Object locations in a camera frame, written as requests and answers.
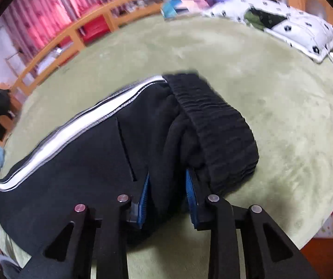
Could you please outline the black pants with white stripe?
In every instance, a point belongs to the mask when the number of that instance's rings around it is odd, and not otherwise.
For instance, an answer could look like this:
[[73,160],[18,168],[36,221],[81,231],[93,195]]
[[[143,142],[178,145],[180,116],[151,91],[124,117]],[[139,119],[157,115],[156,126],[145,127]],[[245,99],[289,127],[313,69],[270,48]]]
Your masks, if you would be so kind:
[[137,246],[192,202],[191,178],[222,195],[253,174],[242,114],[195,72],[129,84],[52,131],[0,179],[0,224],[34,254],[75,205],[104,216],[121,194]]

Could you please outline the green fuzzy bed blanket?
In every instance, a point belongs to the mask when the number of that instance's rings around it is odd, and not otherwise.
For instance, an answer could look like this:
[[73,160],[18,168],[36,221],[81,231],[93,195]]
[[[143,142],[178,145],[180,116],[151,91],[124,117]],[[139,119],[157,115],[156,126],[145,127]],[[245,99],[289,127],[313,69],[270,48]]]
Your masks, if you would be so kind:
[[81,51],[23,104],[1,174],[51,131],[117,89],[157,74],[195,70],[253,131],[260,159],[228,195],[261,205],[302,248],[333,211],[333,64],[224,18],[131,23]]

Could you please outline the white patterned pillow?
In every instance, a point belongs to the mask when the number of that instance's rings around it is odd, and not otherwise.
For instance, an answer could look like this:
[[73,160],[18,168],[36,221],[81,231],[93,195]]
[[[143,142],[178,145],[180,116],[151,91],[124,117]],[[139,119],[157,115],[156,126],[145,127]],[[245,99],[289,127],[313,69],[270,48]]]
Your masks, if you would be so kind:
[[318,64],[333,50],[333,25],[280,1],[225,0],[202,14],[208,18],[226,18],[268,33]]

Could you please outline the red chair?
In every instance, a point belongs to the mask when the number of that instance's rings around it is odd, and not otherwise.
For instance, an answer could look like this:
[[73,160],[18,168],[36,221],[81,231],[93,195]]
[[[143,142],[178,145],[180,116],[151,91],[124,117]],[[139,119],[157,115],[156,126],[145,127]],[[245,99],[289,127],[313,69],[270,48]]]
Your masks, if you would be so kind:
[[[82,12],[81,17],[95,11],[99,7],[99,4],[94,4],[93,6]],[[109,32],[110,28],[106,23],[105,18],[103,16],[98,16],[80,28],[80,37],[86,45],[92,43],[93,41],[99,39],[100,37],[104,36]],[[66,47],[71,43],[72,40],[69,37],[66,37],[58,44],[58,47],[63,49],[63,47]]]

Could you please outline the red pink curtain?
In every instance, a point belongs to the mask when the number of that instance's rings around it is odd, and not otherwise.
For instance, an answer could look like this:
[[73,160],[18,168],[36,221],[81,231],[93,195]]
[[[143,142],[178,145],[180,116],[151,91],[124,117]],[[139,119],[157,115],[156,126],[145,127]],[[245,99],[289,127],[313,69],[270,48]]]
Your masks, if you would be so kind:
[[29,62],[90,8],[110,1],[113,0],[13,0],[1,17],[12,42]]

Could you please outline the blue geometric cushion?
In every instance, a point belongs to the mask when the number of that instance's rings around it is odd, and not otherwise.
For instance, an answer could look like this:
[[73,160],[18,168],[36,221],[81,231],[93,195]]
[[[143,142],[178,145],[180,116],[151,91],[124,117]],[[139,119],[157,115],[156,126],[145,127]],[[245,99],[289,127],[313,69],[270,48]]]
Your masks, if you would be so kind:
[[206,0],[167,0],[161,5],[160,11],[165,20],[173,20],[201,14],[208,8]]

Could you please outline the wooden bed frame rail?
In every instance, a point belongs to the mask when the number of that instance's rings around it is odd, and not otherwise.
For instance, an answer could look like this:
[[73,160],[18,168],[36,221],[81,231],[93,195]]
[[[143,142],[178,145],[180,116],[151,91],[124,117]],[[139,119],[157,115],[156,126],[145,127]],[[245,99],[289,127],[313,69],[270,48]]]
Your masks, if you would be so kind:
[[[304,10],[312,0],[289,0],[292,7]],[[333,25],[333,7],[327,0],[315,0],[326,12],[326,19]],[[65,64],[87,44],[99,37],[115,32],[120,27],[140,18],[157,14],[161,10],[161,0],[113,0],[105,4],[96,4],[89,8],[83,16],[70,23],[53,38],[39,53],[31,59],[27,67],[19,74],[17,80],[10,86],[11,94],[29,96],[35,88],[42,84],[58,67]],[[54,48],[64,47],[64,50],[40,73],[32,77],[28,83],[26,76],[41,63]]]

